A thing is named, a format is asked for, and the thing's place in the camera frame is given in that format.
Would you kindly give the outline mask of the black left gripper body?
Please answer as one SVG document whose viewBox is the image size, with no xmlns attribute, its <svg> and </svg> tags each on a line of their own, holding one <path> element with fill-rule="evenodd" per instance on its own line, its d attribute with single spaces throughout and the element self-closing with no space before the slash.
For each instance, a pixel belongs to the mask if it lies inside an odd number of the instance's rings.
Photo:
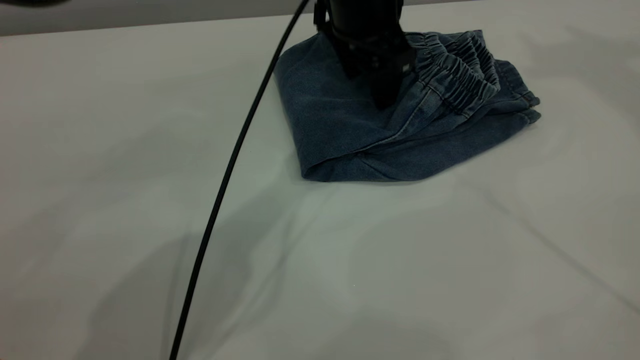
<svg viewBox="0 0 640 360">
<path fill-rule="evenodd" d="M 412 70 L 416 51 L 400 25 L 403 0 L 317 0 L 313 23 L 343 57 L 359 60 L 362 75 L 389 68 Z"/>
</svg>

